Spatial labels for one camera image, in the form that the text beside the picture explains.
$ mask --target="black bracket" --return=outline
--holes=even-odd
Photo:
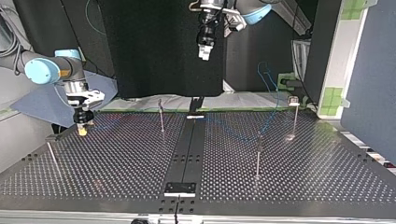
[[[165,197],[193,198],[195,197],[195,183],[167,183]]]
[[[190,111],[187,116],[187,119],[202,119],[204,117],[203,113],[197,112],[197,109],[202,107],[204,103],[204,96],[200,96],[199,98],[192,98],[190,103]]]

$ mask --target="white panel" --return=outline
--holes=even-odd
[[[365,9],[360,20],[339,21],[332,43],[332,52],[328,63],[325,80],[319,101],[318,116],[321,119],[340,119],[344,108],[338,107],[336,116],[320,115],[322,98],[325,88],[343,88],[342,97],[347,96],[350,79],[352,77],[353,67],[356,62],[361,34],[364,29],[364,23],[367,18]]]
[[[0,173],[45,144],[50,124],[23,114],[0,122]]]

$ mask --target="gray cloth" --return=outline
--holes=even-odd
[[[278,107],[288,106],[288,96],[286,92],[279,93]],[[168,110],[188,111],[191,98],[177,95],[155,95],[138,99],[137,101],[114,100],[101,111],[136,111],[136,110],[156,110],[158,101],[162,100],[162,105]],[[212,109],[250,109],[276,107],[277,94],[275,92],[236,92],[233,94],[223,93],[218,97],[206,97],[202,106],[203,110]]]
[[[102,108],[116,96],[117,85],[115,80],[97,76],[95,73],[87,71],[85,71],[85,76],[90,89],[97,89],[105,94],[105,100],[93,110]],[[55,88],[57,88],[64,102],[67,102],[63,87],[45,85],[23,96],[19,101],[11,105],[11,108],[37,119],[43,119],[67,128],[71,127],[74,124],[73,108],[61,101]]]

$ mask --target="metal frame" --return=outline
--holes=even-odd
[[[66,213],[66,212],[33,212],[0,210],[0,222],[5,223],[120,223],[129,224],[134,219],[147,220],[149,223],[175,223],[174,215],[141,215],[125,213]],[[192,216],[178,215],[179,223],[354,223],[354,224],[390,224],[390,219],[358,219],[358,218],[317,218],[317,217],[224,217],[224,216]]]

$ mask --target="gray wall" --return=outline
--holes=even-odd
[[[341,124],[396,163],[396,1],[369,9]]]
[[[12,0],[0,0],[0,4],[13,7]],[[9,15],[23,32],[18,17]],[[38,86],[25,75],[16,77],[13,71],[0,68],[0,173],[43,145],[45,137],[51,134],[46,121],[18,112],[5,112],[9,105],[36,88]]]

